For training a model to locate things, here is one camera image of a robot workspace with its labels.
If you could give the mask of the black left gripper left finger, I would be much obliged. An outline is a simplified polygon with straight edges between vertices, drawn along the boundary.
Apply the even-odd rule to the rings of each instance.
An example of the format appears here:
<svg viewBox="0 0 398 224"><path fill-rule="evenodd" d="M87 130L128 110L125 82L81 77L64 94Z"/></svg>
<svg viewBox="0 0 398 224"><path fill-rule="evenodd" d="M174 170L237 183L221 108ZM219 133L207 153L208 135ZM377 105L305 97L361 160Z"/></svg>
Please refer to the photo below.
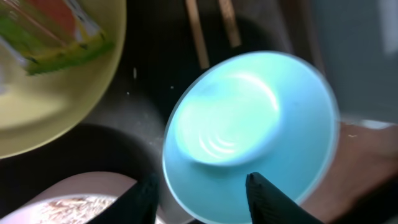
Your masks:
<svg viewBox="0 0 398 224"><path fill-rule="evenodd" d="M154 224L158 204L159 180L152 174L139 180L88 224Z"/></svg>

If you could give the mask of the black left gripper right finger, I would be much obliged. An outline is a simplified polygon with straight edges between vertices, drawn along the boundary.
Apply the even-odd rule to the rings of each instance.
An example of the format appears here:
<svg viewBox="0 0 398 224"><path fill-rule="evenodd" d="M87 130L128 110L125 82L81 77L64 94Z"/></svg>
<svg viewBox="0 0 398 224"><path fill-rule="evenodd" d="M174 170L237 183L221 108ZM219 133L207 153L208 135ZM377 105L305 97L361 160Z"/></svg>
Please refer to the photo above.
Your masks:
<svg viewBox="0 0 398 224"><path fill-rule="evenodd" d="M246 176L253 224L322 224L258 172Z"/></svg>

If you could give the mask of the blue bowl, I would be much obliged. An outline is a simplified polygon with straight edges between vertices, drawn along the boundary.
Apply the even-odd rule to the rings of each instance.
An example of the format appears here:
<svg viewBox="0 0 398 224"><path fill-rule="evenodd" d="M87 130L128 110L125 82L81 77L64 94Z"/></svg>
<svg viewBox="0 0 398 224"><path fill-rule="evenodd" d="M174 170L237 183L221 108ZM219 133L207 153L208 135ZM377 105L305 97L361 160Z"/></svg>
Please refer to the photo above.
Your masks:
<svg viewBox="0 0 398 224"><path fill-rule="evenodd" d="M313 65L257 51L199 76L165 129L162 170L177 203L204 223L250 223L246 177L258 172L295 203L318 187L340 131L335 96Z"/></svg>

